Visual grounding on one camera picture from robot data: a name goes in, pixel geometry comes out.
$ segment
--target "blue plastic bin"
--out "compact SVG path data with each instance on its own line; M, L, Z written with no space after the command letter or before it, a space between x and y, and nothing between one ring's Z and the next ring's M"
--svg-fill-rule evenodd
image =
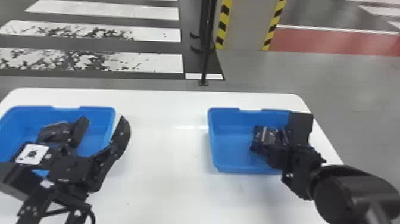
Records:
M212 162L219 172L279 173L265 160L250 151L254 126L282 128L289 120L288 110L240 110L239 108L210 108L208 133Z
M90 125L77 152L79 156L89 157L109 144L115 119L112 107L11 108L0 120L0 162L9 161L24 142L35 142L43 126L59 121L75 122L81 116L86 116ZM47 175L47 171L35 172L42 177Z

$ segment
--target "metal pole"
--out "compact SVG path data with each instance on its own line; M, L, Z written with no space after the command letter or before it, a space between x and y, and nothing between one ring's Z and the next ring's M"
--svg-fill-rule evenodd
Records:
M201 80L199 82L200 86L208 86L206 78L208 71L208 59L210 57L210 45L213 38L214 17L215 8L217 7L217 0L209 0L209 4L211 4L211 7L207 14L208 23L203 35L205 44L203 45L203 71L201 74Z
M199 24L199 36L203 39L205 36L202 36L204 33L204 29L207 25L207 16L208 16L208 9L210 8L210 0L202 0L201 3L201 16L200 16L200 24Z
M210 7L209 0L201 0L201 12L200 12L200 19L199 19L199 27L197 31L191 31L190 36L192 39L204 39L204 29L207 24L207 16L208 16L208 9Z

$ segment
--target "yellow and black striped post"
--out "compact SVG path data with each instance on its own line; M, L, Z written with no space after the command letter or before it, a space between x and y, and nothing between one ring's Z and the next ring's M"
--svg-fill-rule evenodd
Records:
M215 48L224 49L226 32L229 25L229 17L232 11L232 0L223 0L220 13L220 21L218 22L217 39L215 40Z
M283 7L285 7L286 0L279 0L278 3L276 4L275 10L274 10L274 16L272 17L267 36L264 39L264 45L262 46L263 51L268 51L270 49L272 37L274 36L274 32L276 29L276 26L278 25L280 15L282 14Z

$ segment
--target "red floor area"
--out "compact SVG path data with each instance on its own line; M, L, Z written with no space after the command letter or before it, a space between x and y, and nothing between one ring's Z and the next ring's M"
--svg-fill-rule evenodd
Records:
M400 35L278 28L270 51L400 57Z

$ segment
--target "white floor marking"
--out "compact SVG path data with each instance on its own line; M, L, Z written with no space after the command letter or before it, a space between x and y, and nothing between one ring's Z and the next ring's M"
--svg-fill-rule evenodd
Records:
M100 24L50 23L11 20L0 34L17 36L55 36L68 38L124 39L130 41L180 42L180 30Z
M0 48L0 69L183 73L180 54Z
M185 73L185 79L201 79L201 73ZM207 80L223 80L222 74L207 74Z
M342 28L331 28L331 27L293 26L293 25L281 25L281 24L278 24L277 27L287 28L287 29L326 30L326 31L338 31L338 32L351 32L351 33L376 33L376 34L388 34L388 35L399 34L399 32L381 31L381 30L357 30L357 29L342 29Z
M386 4L400 4L400 0L347 0L351 2L375 2L375 3L386 3Z
M374 7L360 5L360 8L366 10L367 12L374 15L385 15L385 16L395 16L400 17L400 8L386 8L386 7Z
M25 11L30 13L88 15L97 17L179 20L179 11L176 7L153 7L103 2L38 0Z
M393 25L393 26L395 26L395 27L397 27L397 28L400 29L400 22L393 22L393 21L390 21L389 23L390 23L391 25Z

